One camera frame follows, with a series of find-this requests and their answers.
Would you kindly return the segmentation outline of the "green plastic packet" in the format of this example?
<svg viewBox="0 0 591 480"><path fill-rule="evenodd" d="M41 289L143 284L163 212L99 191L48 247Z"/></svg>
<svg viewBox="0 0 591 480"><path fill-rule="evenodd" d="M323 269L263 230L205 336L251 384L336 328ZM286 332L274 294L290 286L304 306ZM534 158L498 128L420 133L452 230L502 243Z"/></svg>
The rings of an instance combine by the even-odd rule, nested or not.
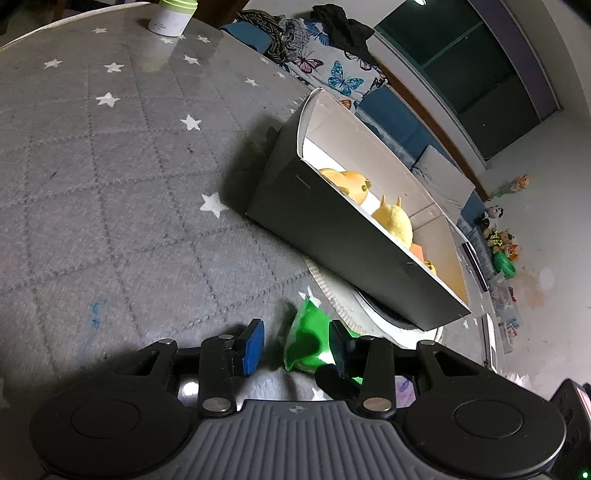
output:
<svg viewBox="0 0 591 480"><path fill-rule="evenodd" d="M334 365L329 347L329 324L332 319L311 299L305 299L290 325L283 348L283 364L287 371L301 371L315 379L325 365Z"/></svg>

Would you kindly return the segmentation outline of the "orange plastic packet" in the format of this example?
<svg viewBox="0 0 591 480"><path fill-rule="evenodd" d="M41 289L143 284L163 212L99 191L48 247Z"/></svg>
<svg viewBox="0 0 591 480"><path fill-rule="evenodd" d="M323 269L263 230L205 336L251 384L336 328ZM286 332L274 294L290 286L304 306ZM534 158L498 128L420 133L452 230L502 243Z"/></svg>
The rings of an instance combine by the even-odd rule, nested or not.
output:
<svg viewBox="0 0 591 480"><path fill-rule="evenodd" d="M424 263L426 261L425 254L424 254L424 249L423 249L422 246L420 246L420 245L418 245L416 243L413 243L411 245L410 252L415 257L417 257L422 263Z"/></svg>

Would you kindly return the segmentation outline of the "yellow plush chick toy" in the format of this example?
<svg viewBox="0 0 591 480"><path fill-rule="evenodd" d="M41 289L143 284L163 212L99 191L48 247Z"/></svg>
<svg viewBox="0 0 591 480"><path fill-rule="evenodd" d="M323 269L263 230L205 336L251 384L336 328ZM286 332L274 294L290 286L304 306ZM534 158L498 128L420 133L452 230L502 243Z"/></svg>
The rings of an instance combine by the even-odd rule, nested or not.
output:
<svg viewBox="0 0 591 480"><path fill-rule="evenodd" d="M382 196L380 206L372 214L372 217L386 229L394 238L398 239L406 249L413 244L413 227L410 217L402 207L402 198L398 197L396 203L389 204L387 197Z"/></svg>

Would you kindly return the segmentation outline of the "large yellow rubber duck toy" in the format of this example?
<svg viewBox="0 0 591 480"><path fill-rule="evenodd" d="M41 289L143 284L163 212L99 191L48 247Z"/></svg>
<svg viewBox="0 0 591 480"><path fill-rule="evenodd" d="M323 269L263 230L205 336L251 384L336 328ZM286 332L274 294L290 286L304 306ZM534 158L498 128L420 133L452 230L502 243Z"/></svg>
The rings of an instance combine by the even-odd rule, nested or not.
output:
<svg viewBox="0 0 591 480"><path fill-rule="evenodd" d="M331 168L322 168L320 173L342 194L352 199L356 205L362 205L366 201L372 183L362 174L349 170L339 172Z"/></svg>

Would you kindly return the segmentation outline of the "small yellow duck toy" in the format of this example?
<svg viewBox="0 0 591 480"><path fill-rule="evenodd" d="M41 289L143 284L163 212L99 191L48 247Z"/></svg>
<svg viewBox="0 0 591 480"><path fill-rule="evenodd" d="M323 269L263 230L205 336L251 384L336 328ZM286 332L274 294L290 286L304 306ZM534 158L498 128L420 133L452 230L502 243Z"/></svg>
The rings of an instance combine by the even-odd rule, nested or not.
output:
<svg viewBox="0 0 591 480"><path fill-rule="evenodd" d="M431 261L425 260L424 264L433 274L438 275L436 267Z"/></svg>

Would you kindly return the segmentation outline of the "black remote control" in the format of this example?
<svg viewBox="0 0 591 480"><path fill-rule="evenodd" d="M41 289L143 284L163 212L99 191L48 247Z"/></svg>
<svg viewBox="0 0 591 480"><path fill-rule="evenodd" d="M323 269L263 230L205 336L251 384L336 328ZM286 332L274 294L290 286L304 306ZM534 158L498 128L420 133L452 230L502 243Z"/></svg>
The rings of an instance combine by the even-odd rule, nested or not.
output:
<svg viewBox="0 0 591 480"><path fill-rule="evenodd" d="M480 290L483 293L488 292L489 286L488 286L488 283L487 283L487 281L483 275L483 272L481 270L480 263L477 259L476 252L475 252L474 248L472 247L472 245L469 241L465 241L462 244L462 248L466 254L466 257L468 258L469 264L472 267L473 276L474 276L476 282L479 284Z"/></svg>

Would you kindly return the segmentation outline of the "clear plastic storage box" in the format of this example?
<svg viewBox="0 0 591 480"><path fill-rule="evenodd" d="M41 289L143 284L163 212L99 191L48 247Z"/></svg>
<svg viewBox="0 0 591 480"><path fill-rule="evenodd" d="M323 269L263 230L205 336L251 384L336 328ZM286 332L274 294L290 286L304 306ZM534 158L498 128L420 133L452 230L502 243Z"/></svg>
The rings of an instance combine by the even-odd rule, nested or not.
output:
<svg viewBox="0 0 591 480"><path fill-rule="evenodd" d="M489 281L489 293L503 351L505 354L512 353L514 340L519 334L521 318L509 279L503 273L498 273Z"/></svg>

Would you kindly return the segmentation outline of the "green plastic bowl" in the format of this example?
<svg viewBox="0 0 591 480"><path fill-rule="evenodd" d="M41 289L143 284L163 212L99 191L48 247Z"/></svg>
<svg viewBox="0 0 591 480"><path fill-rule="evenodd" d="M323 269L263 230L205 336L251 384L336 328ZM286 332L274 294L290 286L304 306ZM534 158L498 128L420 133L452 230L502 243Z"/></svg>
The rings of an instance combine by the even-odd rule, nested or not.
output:
<svg viewBox="0 0 591 480"><path fill-rule="evenodd" d="M512 279L516 276L517 271L512 261L501 251L493 255L493 263L499 273L502 273L506 278Z"/></svg>

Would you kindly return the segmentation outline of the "orange tiger plush toy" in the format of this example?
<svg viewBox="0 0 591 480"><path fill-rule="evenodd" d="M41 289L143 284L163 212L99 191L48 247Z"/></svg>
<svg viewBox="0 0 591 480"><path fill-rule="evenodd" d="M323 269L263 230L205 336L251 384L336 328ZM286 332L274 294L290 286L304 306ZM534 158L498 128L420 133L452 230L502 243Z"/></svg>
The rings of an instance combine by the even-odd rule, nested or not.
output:
<svg viewBox="0 0 591 480"><path fill-rule="evenodd" d="M521 247L517 244L515 236L508 230L499 231L488 228L484 231L484 237L494 254L501 252L512 262L519 259Z"/></svg>

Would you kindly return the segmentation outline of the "blue sofa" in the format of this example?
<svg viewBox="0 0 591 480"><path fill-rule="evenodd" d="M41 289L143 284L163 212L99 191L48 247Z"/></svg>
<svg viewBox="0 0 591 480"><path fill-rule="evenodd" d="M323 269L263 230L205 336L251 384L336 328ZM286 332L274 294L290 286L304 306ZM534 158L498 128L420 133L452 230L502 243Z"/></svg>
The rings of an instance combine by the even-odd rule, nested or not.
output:
<svg viewBox="0 0 591 480"><path fill-rule="evenodd" d="M260 22L253 24L252 22L235 21L222 26L221 29L263 54L266 63L276 62L280 67L281 74L290 74L287 71L283 30L280 29L280 23L264 25ZM375 133L409 170L412 171L415 162L427 146L432 145L465 175L458 161L436 137L432 129L391 88L387 77L386 83L367 94L352 113L362 120L363 124L368 126L370 131ZM485 245L486 241L483 237L485 230L476 226L474 221L485 211L486 206L477 194L475 184L474 186L475 190L461 211L461 217L457 224L460 230L475 244Z"/></svg>

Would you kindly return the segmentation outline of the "grey star pattern table mat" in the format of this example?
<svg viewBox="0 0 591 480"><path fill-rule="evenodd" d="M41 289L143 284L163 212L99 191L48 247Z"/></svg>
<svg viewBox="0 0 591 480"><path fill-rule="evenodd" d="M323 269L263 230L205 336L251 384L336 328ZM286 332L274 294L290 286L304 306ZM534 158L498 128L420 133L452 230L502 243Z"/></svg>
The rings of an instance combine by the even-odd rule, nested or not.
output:
<svg viewBox="0 0 591 480"><path fill-rule="evenodd" d="M1 475L38 479L29 421L54 392L144 346L266 324L249 398L318 400L283 368L297 308L330 310L300 252L246 217L276 135L308 96L200 22L148 6L1 51Z"/></svg>

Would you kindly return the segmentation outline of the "butterfly print pillow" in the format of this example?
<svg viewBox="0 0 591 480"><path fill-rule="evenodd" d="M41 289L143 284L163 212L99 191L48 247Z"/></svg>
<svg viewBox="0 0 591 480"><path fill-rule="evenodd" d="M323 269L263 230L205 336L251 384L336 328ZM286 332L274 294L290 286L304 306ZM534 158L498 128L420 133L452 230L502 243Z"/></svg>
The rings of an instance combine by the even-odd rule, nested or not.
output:
<svg viewBox="0 0 591 480"><path fill-rule="evenodd" d="M329 45L321 23L285 18L280 29L287 71L308 86L327 90L349 111L386 83L379 67Z"/></svg>

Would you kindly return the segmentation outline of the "dark window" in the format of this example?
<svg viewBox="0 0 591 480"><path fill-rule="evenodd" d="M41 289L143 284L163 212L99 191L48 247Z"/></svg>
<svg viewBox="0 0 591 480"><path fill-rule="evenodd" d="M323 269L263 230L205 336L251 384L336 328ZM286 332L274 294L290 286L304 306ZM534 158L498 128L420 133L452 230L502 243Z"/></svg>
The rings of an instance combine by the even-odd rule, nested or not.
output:
<svg viewBox="0 0 591 480"><path fill-rule="evenodd" d="M451 109L485 160L559 108L537 54L501 1L405 1L377 30Z"/></svg>

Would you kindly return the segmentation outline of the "white jar green lid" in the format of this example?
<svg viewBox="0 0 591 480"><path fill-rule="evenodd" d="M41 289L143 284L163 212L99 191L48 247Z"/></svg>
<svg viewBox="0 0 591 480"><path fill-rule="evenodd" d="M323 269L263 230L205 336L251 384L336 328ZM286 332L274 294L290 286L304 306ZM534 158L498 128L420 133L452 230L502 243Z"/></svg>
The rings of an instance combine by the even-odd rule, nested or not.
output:
<svg viewBox="0 0 591 480"><path fill-rule="evenodd" d="M165 37L178 37L197 11L197 0L160 0L148 29Z"/></svg>

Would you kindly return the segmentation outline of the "wall hanging doll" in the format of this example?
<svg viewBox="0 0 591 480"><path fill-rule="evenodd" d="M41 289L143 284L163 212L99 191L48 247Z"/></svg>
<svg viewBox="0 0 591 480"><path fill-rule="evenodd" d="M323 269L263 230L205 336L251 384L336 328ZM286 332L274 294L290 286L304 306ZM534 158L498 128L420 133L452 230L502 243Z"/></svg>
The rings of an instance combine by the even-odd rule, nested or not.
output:
<svg viewBox="0 0 591 480"><path fill-rule="evenodd" d="M530 176L528 174L519 176L511 181L506 182L496 191L491 194L492 198L501 198L504 195L515 194L525 190L530 182Z"/></svg>

